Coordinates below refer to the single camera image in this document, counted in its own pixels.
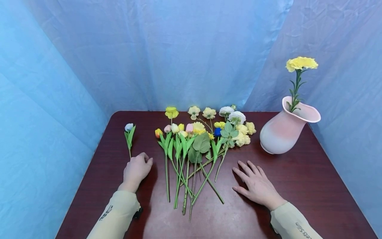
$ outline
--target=sleeve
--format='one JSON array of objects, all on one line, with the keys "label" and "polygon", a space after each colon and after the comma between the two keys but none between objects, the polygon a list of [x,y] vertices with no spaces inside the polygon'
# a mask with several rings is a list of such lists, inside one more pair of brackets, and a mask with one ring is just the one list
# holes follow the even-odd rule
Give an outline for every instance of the sleeve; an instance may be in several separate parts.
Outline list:
[{"label": "sleeve", "polygon": [[270,212],[270,223],[283,239],[322,239],[309,225],[304,215],[291,203],[286,203]]},{"label": "sleeve", "polygon": [[135,193],[116,191],[87,239],[122,239],[139,208]]}]

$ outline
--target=pink flower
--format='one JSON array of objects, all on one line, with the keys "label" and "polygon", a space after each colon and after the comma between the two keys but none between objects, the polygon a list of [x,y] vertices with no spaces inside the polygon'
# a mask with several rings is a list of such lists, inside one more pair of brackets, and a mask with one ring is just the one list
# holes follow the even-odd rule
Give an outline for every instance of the pink flower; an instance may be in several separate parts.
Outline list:
[{"label": "pink flower", "polygon": [[169,132],[171,132],[171,125],[167,125],[163,131],[164,131],[165,133],[169,133]]},{"label": "pink flower", "polygon": [[194,130],[194,127],[193,127],[192,124],[188,124],[188,125],[186,126],[186,132],[187,132],[187,133],[192,133],[193,130]]}]

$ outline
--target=vase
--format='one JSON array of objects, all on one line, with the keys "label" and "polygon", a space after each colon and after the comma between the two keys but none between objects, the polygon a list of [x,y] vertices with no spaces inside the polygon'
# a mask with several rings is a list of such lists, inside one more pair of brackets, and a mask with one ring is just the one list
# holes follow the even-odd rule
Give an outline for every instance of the vase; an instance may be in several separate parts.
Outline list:
[{"label": "vase", "polygon": [[321,120],[318,110],[312,106],[298,103],[293,113],[289,112],[292,97],[282,99],[283,110],[268,121],[260,132],[261,147],[270,154],[282,154],[289,151],[297,142],[304,125]]}]

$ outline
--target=right hand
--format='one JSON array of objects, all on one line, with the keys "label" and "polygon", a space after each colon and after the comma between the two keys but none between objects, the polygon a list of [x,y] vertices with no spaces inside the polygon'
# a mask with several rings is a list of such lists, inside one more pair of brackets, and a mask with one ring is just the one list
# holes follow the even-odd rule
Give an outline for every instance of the right hand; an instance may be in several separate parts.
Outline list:
[{"label": "right hand", "polygon": [[245,182],[248,190],[239,186],[232,187],[232,189],[243,196],[246,196],[249,200],[266,206],[270,211],[273,211],[279,206],[287,203],[287,201],[277,193],[275,187],[268,180],[263,169],[259,166],[256,167],[250,161],[247,163],[251,168],[241,161],[238,162],[245,173],[235,167],[232,170]]}]

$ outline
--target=wooden table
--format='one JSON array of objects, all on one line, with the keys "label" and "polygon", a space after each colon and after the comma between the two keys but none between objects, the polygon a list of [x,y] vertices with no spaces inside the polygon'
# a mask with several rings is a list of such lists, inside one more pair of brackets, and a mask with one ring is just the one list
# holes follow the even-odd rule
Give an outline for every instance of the wooden table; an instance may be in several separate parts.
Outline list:
[{"label": "wooden table", "polygon": [[[183,189],[179,207],[173,210],[173,170],[170,170],[171,203],[167,202],[164,154],[154,135],[156,128],[163,129],[170,120],[163,112],[115,113],[56,238],[86,238],[100,217],[122,182],[123,169],[129,161],[123,131],[130,122],[137,125],[132,154],[146,152],[154,158],[154,165],[137,192],[144,212],[139,220],[133,220],[125,238],[280,238],[270,225],[269,211],[232,190],[231,187],[239,181],[231,170],[233,166],[237,167],[238,160],[251,160],[260,165],[280,195],[293,203],[323,238],[377,238],[308,126],[304,127],[289,152],[271,155],[261,148],[259,134],[262,126],[276,113],[245,115],[247,121],[254,122],[258,132],[251,136],[251,144],[230,149],[227,153],[215,184],[225,204],[221,204],[206,184],[189,223],[188,213],[183,216],[181,212]],[[191,121],[186,112],[174,119],[177,124]],[[198,180],[197,183],[199,188],[201,182]]]}]

